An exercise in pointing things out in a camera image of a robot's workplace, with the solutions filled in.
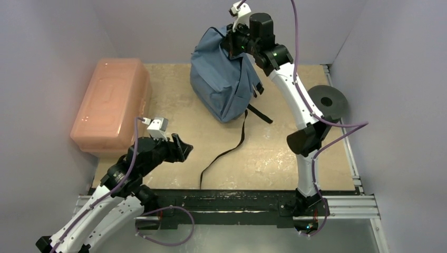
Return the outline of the blue grey backpack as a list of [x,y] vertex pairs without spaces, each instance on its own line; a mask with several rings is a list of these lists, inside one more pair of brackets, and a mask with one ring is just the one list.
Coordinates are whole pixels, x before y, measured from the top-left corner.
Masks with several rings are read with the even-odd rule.
[[230,57],[221,47],[226,28],[209,27],[191,54],[190,84],[208,111],[220,123],[229,123],[252,112],[273,120],[251,105],[264,86],[246,54]]

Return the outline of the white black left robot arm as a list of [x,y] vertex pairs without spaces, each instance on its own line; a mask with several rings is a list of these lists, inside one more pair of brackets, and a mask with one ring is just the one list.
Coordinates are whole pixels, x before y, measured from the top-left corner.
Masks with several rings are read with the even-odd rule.
[[142,179],[164,162],[186,161],[192,150],[177,134],[139,137],[73,218],[55,234],[39,238],[36,247],[40,252],[93,252],[127,221],[171,209],[159,204],[159,197]]

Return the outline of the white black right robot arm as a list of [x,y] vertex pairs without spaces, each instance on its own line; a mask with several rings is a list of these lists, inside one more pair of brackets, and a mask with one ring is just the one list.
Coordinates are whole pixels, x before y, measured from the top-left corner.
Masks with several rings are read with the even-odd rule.
[[275,42],[274,22],[270,15],[235,14],[234,18],[234,23],[227,26],[221,46],[229,56],[252,55],[256,65],[281,91],[291,110],[297,131],[286,140],[298,164],[296,208],[307,215],[323,199],[317,180],[317,161],[331,125],[323,121],[324,115],[304,88],[287,47]]

